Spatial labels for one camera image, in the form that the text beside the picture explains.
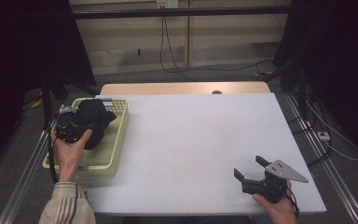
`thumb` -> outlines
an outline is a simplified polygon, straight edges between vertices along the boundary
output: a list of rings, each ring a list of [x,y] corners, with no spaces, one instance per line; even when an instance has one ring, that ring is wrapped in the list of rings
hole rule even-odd
[[[91,138],[91,135],[92,135],[92,130],[88,129],[83,133],[83,135],[77,142],[80,142],[81,144],[86,145],[87,141],[89,141],[89,139]]]
[[[267,201],[267,199],[260,194],[254,194],[252,195],[252,198],[259,203],[261,206],[263,206],[267,211],[271,208],[271,203]]]

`human hand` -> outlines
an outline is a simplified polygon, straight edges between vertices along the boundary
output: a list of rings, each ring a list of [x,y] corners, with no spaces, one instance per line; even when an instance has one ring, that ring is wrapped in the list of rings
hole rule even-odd
[[[292,183],[289,180],[287,180],[287,188],[286,194],[291,197],[289,189],[292,188]],[[259,194],[254,194],[252,197],[267,210],[274,224],[297,224],[295,208],[286,197],[283,197],[278,203],[270,203]]]
[[[73,144],[58,139],[56,134],[56,132],[51,133],[51,141],[55,141],[54,155],[60,166],[59,182],[74,182],[77,168],[83,161],[84,146],[90,139],[92,130],[86,130]]]

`metal frame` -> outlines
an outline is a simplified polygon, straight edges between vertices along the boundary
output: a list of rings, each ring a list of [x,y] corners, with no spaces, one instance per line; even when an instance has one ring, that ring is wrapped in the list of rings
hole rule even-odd
[[[298,122],[302,129],[307,129],[310,127],[310,123],[306,120],[303,120],[300,116],[300,111],[298,108],[298,103],[296,102],[293,96],[289,96],[286,94],[286,100],[289,103],[290,107],[293,110],[293,113],[299,117]],[[318,138],[318,135],[312,130],[309,129],[304,132],[308,140],[310,141],[310,145],[318,157],[321,157],[326,151]],[[336,166],[327,158],[326,160],[322,161],[322,165],[324,167],[324,171],[326,172],[328,178],[330,179],[331,183],[333,184],[336,192],[341,199],[342,203],[344,204],[345,208],[348,211],[348,214],[351,216],[353,223],[358,223],[358,202],[354,198],[351,190],[345,184],[344,179],[339,174]]]
[[[279,7],[236,7],[236,8],[165,8],[165,9],[142,9],[122,11],[76,11],[73,13],[50,13],[30,14],[22,16],[39,20],[89,20],[89,19],[114,19],[114,18],[144,18],[144,17],[182,17],[182,16],[219,16],[219,15],[263,15],[263,14],[286,14],[290,6]],[[20,209],[22,200],[31,180],[34,177],[35,167],[45,155],[44,148],[48,143],[48,132],[43,131],[34,153],[28,161],[21,179],[12,192],[7,204],[1,213],[0,223],[12,223]]]

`white tabletop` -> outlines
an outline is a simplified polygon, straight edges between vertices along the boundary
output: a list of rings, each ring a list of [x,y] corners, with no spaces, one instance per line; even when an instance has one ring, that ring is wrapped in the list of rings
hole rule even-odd
[[[293,183],[303,213],[325,211],[273,93],[115,95],[130,120],[114,177],[78,177],[96,213],[119,216],[264,213],[234,175],[261,180],[280,159],[310,182]]]

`beige sleeve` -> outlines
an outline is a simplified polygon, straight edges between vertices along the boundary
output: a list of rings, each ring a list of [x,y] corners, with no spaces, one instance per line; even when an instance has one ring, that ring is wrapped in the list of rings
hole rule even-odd
[[[95,223],[87,192],[76,183],[57,183],[39,223]]]

